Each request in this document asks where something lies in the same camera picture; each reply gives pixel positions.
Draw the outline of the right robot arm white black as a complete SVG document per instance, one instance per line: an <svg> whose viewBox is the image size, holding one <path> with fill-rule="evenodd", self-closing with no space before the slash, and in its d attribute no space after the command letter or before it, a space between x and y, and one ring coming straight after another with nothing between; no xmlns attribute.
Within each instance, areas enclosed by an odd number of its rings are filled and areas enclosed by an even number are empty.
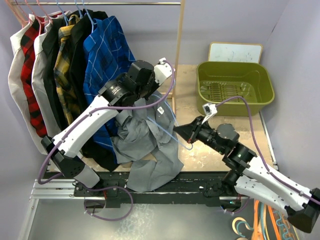
<svg viewBox="0 0 320 240"><path fill-rule="evenodd" d="M223 192L258 200L284 214L300 231L311 233L320 215L319 188L298 184L263 162L239 142L240 135L232 124L212 128L203 120L199 116L173 130L188 143L200 141L223 156L222 161L230 169L223 179Z"/></svg>

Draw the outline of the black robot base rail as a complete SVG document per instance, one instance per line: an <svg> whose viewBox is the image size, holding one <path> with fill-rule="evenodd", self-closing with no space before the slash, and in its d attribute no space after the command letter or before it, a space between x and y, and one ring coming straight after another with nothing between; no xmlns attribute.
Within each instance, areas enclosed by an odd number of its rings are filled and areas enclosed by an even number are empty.
<svg viewBox="0 0 320 240"><path fill-rule="evenodd" d="M33 199L84 199L94 200L106 207L119 208L121 204L174 204L205 205L237 210L248 199L232 187L223 186L225 171L182 171L169 183L151 192L135 192L128 188L129 172L99 172L106 192L86 190L71 178L58 177L49 183L34 183Z"/></svg>

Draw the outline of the grey shirt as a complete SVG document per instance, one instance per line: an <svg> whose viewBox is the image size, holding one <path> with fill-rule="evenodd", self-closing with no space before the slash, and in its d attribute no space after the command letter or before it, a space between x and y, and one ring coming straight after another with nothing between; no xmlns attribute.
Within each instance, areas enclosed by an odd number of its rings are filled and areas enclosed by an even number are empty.
<svg viewBox="0 0 320 240"><path fill-rule="evenodd" d="M175 120L165 101L144 108L162 98L156 91L149 100L135 102L138 110L123 110L115 117L117 136L112 145L119 164L132 163L129 189L150 192L174 179L184 164L179 160Z"/></svg>

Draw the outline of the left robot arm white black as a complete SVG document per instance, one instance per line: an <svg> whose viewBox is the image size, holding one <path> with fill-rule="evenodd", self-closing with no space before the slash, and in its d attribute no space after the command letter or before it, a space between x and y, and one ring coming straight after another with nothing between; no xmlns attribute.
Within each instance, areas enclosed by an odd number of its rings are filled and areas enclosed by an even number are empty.
<svg viewBox="0 0 320 240"><path fill-rule="evenodd" d="M81 148L122 110L134 109L137 100L148 99L173 72L164 57L157 65L144 60L132 62L128 71L102 86L92 103L71 125L54 137L45 136L41 140L47 153L42 168L53 161L62 176L81 183L91 196L101 194L102 179L80 159Z"/></svg>

